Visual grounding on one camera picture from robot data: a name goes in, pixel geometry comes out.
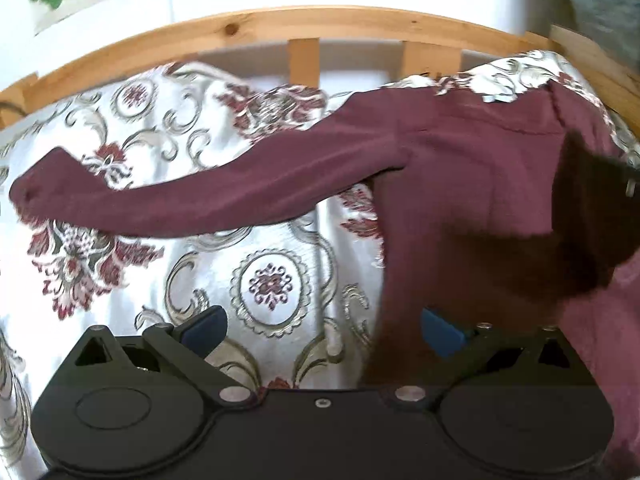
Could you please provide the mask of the maroon long-sleeve top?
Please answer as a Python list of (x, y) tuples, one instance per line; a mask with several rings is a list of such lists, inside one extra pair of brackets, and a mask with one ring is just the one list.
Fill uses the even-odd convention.
[(361, 379), (416, 377), (436, 360), (419, 315), (531, 330), (560, 322), (614, 408), (611, 465), (639, 469), (639, 251), (608, 286), (578, 289), (552, 231), (564, 138), (613, 157), (600, 113), (548, 82), (509, 104), (464, 89), (356, 93), (305, 131), (286, 130), (231, 162), (163, 184), (116, 191), (57, 148), (9, 198), (26, 221), (111, 234), (201, 235), (275, 224), (352, 185), (371, 185), (384, 240), (378, 325)]

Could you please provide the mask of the floral white bedspread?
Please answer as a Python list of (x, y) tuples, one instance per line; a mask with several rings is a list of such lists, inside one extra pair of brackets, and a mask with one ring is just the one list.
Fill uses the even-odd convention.
[[(500, 58), (440, 81), (411, 76), (375, 90), (464, 89), (509, 104), (548, 82), (593, 105), (608, 127), (613, 157), (638, 164), (638, 138), (616, 127), (582, 75), (550, 51)], [(93, 325), (134, 336), (221, 306), (227, 336), (205, 359), (245, 388), (365, 384), (385, 271), (369, 182), (283, 222), (165, 238), (26, 221), (9, 198), (15, 180), (57, 148), (113, 190), (142, 188), (222, 166), (278, 132), (308, 130), (356, 93), (363, 92), (328, 96), (298, 84), (258, 91), (192, 62), (78, 93), (2, 130), (3, 478), (46, 472), (32, 438), (32, 410)]]

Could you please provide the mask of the plastic bag of clothes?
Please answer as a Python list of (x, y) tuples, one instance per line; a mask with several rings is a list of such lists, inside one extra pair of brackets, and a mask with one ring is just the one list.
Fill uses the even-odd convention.
[(578, 32), (639, 70), (639, 0), (570, 0)]

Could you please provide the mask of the wooden bed frame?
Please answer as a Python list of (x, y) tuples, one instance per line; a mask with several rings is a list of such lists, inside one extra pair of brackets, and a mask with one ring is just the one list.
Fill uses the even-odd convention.
[(400, 76), (449, 75), (462, 69), (473, 51), (505, 58), (526, 50), (564, 55), (596, 90), (602, 102), (639, 129), (639, 77), (592, 40), (562, 27), (549, 36), (518, 36), (501, 30), (418, 12), (366, 6), (299, 6), (232, 12), (172, 24), (124, 39), (70, 62), (52, 74), (31, 74), (2, 90), (1, 125), (18, 121), (64, 96), (172, 61), (224, 48), (284, 41), (288, 79), (318, 86), (323, 39), (397, 40), (402, 44)]

